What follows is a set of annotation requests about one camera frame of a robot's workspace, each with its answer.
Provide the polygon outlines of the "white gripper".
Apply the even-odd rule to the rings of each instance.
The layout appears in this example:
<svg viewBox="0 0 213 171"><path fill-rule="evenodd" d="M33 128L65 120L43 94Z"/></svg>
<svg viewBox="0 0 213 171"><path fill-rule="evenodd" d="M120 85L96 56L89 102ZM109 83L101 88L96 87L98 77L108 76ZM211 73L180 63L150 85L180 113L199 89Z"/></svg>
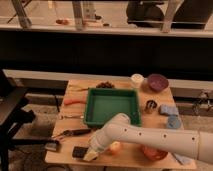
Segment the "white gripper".
<svg viewBox="0 0 213 171"><path fill-rule="evenodd" d="M89 139L89 148L97 153L104 152L110 145L110 139L101 130L97 130Z"/></svg>

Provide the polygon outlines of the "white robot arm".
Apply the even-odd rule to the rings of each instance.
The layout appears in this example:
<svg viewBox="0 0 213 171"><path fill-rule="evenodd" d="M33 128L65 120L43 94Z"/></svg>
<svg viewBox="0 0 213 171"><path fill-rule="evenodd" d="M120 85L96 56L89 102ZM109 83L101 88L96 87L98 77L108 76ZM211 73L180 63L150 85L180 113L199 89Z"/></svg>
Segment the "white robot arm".
<svg viewBox="0 0 213 171"><path fill-rule="evenodd" d="M92 135L89 149L101 153L114 141L143 144L213 164L213 133L137 127L126 114L119 113Z"/></svg>

